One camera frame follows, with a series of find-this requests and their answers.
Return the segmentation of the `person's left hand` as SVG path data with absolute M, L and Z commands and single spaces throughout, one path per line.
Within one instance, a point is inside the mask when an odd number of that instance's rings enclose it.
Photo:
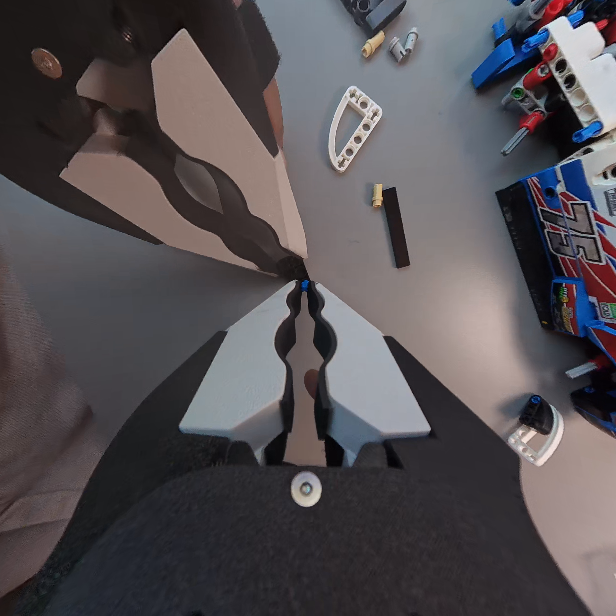
M 283 151 L 284 123 L 280 91 L 275 77 L 271 79 L 263 92 L 264 103 L 272 125 L 273 134 L 280 151 Z

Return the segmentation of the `black triangular connector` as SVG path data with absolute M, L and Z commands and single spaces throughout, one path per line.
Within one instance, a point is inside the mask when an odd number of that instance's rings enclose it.
M 286 281 L 309 280 L 304 260 L 297 256 L 285 256 L 275 264 L 275 273 Z
M 541 398 L 542 401 L 537 405 L 526 402 L 519 416 L 519 424 L 537 434 L 549 435 L 554 424 L 552 408 L 543 397 Z

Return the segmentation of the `black flat tile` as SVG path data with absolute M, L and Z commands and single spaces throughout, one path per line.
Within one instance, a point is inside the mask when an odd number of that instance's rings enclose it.
M 395 266 L 397 269 L 404 269 L 405 267 L 409 267 L 410 257 L 406 243 L 402 213 L 398 202 L 397 189 L 395 187 L 389 187 L 383 190 L 382 204 L 386 215 Z

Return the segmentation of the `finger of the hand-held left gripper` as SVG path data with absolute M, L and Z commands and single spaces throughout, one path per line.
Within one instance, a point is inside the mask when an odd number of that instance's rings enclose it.
M 272 156 L 186 29 L 151 61 L 158 123 L 192 158 L 216 166 L 281 246 L 307 258 L 284 156 Z
M 60 177 L 162 244 L 248 270 L 275 273 L 290 255 L 272 227 L 251 214 L 216 166 L 185 154 L 150 113 L 104 115 Z

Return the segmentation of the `person's beige sweatshirt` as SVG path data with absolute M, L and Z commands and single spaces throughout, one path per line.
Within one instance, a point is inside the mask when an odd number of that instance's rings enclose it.
M 1 255 L 1 533 L 69 520 L 103 452 L 90 406 Z

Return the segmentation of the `toy brick race car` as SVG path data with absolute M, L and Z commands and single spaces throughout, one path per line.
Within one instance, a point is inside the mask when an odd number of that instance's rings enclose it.
M 574 410 L 615 437 L 615 1 L 510 1 L 476 90 L 516 77 L 510 155 L 538 131 L 560 160 L 496 191 L 543 329 L 582 339 Z

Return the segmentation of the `white rectangular frame piece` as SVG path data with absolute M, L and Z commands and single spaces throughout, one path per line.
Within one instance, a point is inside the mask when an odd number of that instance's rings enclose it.
M 338 142 L 338 132 L 343 116 L 347 112 L 354 116 L 355 123 L 352 125 L 354 130 L 342 144 Z M 328 158 L 336 173 L 343 174 L 347 171 L 370 135 L 374 133 L 382 116 L 381 106 L 362 89 L 357 86 L 346 89 L 335 109 L 328 131 Z

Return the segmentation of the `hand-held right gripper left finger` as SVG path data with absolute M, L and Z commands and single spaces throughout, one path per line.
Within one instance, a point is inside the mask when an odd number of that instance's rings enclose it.
M 227 328 L 218 351 L 185 412 L 184 434 L 225 437 L 247 443 L 264 466 L 293 424 L 292 369 L 302 281 L 287 283 Z

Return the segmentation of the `dark grey frame piece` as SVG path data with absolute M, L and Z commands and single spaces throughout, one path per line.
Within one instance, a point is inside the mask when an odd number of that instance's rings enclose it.
M 407 1 L 340 1 L 355 24 L 368 32 L 389 25 L 404 10 Z

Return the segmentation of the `white curved panel piece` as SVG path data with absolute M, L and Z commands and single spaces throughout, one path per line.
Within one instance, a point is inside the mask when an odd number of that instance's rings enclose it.
M 519 426 L 511 433 L 506 442 L 521 459 L 536 467 L 543 466 L 556 451 L 564 435 L 564 420 L 558 410 L 551 405 L 554 424 L 549 435 L 535 433 L 528 427 Z

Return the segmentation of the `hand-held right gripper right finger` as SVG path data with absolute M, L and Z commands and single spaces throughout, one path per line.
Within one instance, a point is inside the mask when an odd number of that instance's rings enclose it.
M 322 359 L 314 417 L 327 466 L 352 466 L 367 444 L 427 437 L 430 424 L 381 331 L 320 283 L 307 283 L 307 305 Z

